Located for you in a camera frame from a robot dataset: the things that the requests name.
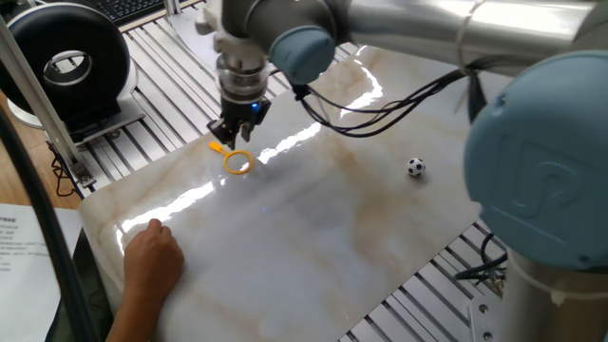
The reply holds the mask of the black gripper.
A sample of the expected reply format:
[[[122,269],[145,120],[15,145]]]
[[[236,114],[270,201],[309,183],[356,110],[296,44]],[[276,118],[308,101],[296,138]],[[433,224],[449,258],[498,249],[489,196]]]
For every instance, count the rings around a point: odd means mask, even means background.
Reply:
[[[248,143],[251,140],[253,126],[262,123],[270,107],[271,102],[265,97],[255,101],[238,102],[222,95],[220,119],[213,120],[206,126],[222,145],[234,150],[237,138],[234,128],[241,126],[241,138]]]

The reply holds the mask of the bare human hand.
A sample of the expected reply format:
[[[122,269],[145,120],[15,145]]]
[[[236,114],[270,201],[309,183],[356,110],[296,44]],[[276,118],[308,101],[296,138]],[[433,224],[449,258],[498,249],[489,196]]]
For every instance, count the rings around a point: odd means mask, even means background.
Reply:
[[[179,281],[183,263],[183,251],[171,230],[152,218],[125,249],[123,296],[160,306]]]

